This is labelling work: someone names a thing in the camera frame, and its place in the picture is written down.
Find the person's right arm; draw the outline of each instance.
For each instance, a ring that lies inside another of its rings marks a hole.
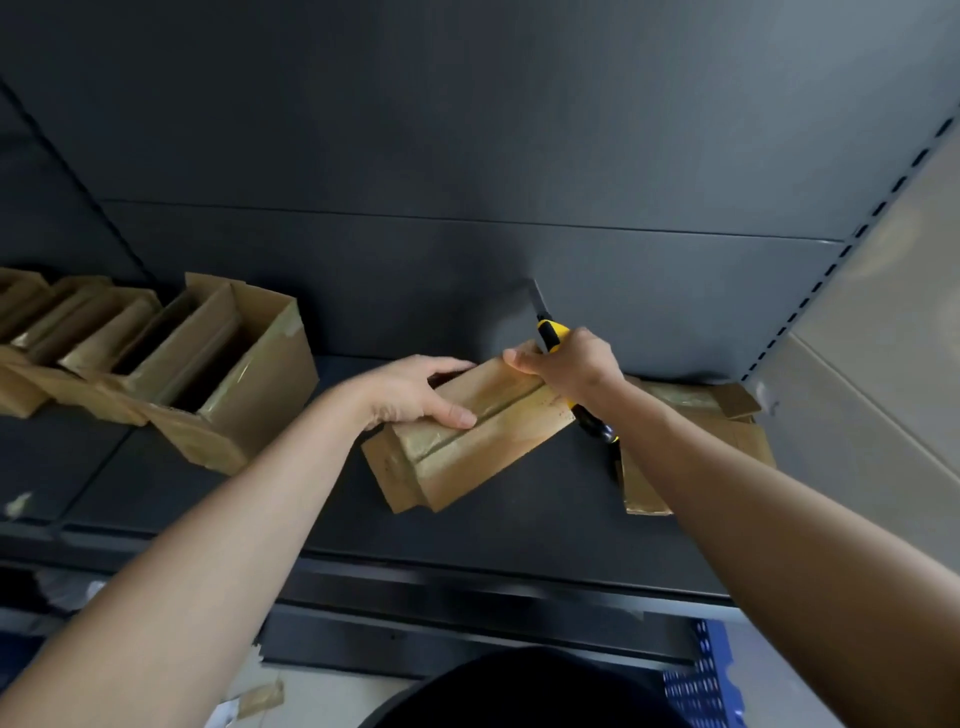
[[[555,353],[504,359],[613,427],[736,604],[845,724],[960,723],[960,576],[638,389],[585,329]]]

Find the tile floor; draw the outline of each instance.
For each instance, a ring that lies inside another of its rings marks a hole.
[[[264,667],[259,651],[252,647],[225,697],[277,678],[283,681],[283,705],[234,723],[237,728],[356,728],[385,700],[411,685],[409,680],[390,677]]]

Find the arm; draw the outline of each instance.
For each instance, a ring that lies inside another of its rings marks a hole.
[[[849,726],[960,716],[960,576],[625,381],[578,329],[504,352],[609,423],[737,605]]]
[[[379,422],[424,415],[472,426],[470,412],[427,383],[469,366],[415,356],[327,390],[249,467],[109,581],[3,694],[0,725],[204,725],[353,440]]]

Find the cardboard box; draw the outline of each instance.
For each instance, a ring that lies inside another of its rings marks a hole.
[[[296,299],[194,273],[186,289],[100,381],[187,460],[238,473],[301,412],[317,370]]]
[[[566,401],[542,379],[518,372],[500,357],[437,392],[477,416],[473,429],[451,429],[423,418],[385,425],[362,446],[394,513],[415,505],[445,508],[573,422]]]
[[[104,288],[25,354],[29,361],[10,364],[10,368],[60,404],[79,405],[101,420],[145,425],[147,419],[135,408],[81,377],[76,368],[78,362],[102,361],[115,354],[159,310],[160,301],[152,290]]]
[[[642,381],[627,376],[635,386],[666,402],[688,420],[751,457],[776,467],[766,435],[753,416],[760,405],[739,384],[700,386]],[[634,459],[620,449],[618,475],[623,487],[627,513],[641,516],[669,516],[672,511],[643,475]]]
[[[52,286],[33,281],[28,286],[13,283],[4,290],[8,300],[0,316],[0,411],[22,418],[30,417],[50,396],[11,365],[34,364],[47,357],[63,341],[62,334],[55,334],[58,326],[112,285],[104,276],[72,276]]]

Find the person's left arm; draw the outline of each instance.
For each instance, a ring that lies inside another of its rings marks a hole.
[[[427,383],[434,374],[469,366],[413,356],[327,390],[244,471],[160,534],[44,647],[0,697],[0,725],[204,725],[357,435],[379,422],[424,415],[472,426],[470,412]]]

